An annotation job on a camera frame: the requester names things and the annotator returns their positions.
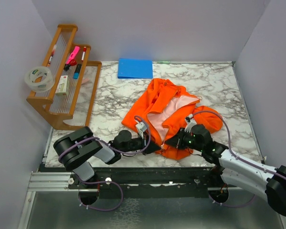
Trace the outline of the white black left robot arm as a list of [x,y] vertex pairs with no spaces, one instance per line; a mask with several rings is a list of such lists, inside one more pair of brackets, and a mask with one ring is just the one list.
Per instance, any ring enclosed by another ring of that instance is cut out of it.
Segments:
[[88,162],[91,157],[111,165],[119,161],[123,154],[146,155],[161,149],[146,133],[132,138],[128,130],[120,131],[112,141],[104,143],[87,126],[58,139],[53,148],[59,156],[58,161],[67,171],[75,173],[85,188],[93,187],[96,181],[94,169]]

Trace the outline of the orange zip jacket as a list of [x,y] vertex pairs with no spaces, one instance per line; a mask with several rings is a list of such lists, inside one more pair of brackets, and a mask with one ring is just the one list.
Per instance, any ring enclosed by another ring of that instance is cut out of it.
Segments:
[[152,140],[161,147],[157,153],[180,160],[190,155],[189,150],[176,149],[165,144],[165,140],[186,127],[185,118],[194,114],[197,124],[202,124],[210,133],[221,130],[223,122],[217,111],[207,106],[198,106],[200,99],[186,91],[184,86],[173,84],[170,80],[153,79],[146,91],[128,111],[122,125],[136,131],[135,116],[138,115],[149,125]]

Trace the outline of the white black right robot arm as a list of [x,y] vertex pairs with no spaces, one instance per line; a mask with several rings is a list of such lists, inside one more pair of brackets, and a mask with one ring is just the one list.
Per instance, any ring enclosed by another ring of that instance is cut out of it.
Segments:
[[286,166],[272,167],[243,157],[214,141],[203,125],[194,125],[190,131],[181,128],[165,143],[176,149],[199,151],[207,162],[220,167],[222,171],[209,175],[213,186],[226,183],[245,189],[264,199],[276,213],[286,217]]

